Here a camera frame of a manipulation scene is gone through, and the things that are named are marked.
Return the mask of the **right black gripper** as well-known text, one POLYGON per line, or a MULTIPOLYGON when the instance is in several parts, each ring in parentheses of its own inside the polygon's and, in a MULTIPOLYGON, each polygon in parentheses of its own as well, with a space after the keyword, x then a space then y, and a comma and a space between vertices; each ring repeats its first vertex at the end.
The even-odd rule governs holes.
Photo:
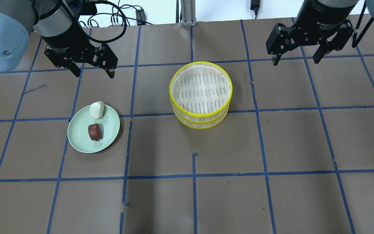
POLYGON ((298 46, 319 44, 313 55, 314 64, 334 50, 343 49, 354 28, 348 16, 356 0, 305 0, 292 26, 277 23, 266 41, 266 50, 272 55, 274 66, 284 53, 298 46))

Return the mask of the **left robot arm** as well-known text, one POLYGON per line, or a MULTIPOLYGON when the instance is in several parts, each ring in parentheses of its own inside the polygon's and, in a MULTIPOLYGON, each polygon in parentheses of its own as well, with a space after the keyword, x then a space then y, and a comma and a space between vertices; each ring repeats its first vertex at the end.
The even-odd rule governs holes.
POLYGON ((57 68, 65 68, 76 77, 77 63, 102 68, 114 77, 118 58, 108 43, 90 37, 81 27, 81 15, 97 13, 101 0, 0 0, 0 72, 13 71, 36 32, 46 42, 44 54, 57 68))

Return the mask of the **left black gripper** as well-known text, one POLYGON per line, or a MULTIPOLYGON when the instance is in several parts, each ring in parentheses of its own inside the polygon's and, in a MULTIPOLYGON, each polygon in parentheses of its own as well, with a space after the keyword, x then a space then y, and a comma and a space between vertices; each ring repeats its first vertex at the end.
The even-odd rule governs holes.
POLYGON ((110 79, 114 78, 117 56, 107 44, 93 46, 63 6, 54 6, 41 14, 33 29, 46 42, 44 54, 55 67, 68 69, 79 77, 81 69, 76 63, 89 63, 104 69, 110 79))

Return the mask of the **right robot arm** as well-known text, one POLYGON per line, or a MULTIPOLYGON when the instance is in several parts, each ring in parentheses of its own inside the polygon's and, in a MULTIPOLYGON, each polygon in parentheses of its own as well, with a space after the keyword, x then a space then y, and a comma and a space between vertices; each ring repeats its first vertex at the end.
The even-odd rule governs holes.
POLYGON ((314 63, 344 48, 350 38, 356 47, 374 22, 374 0, 366 0, 355 26, 348 19, 356 0, 305 0, 291 27, 278 23, 266 41, 266 50, 277 65, 282 55, 299 46, 319 45, 314 63))

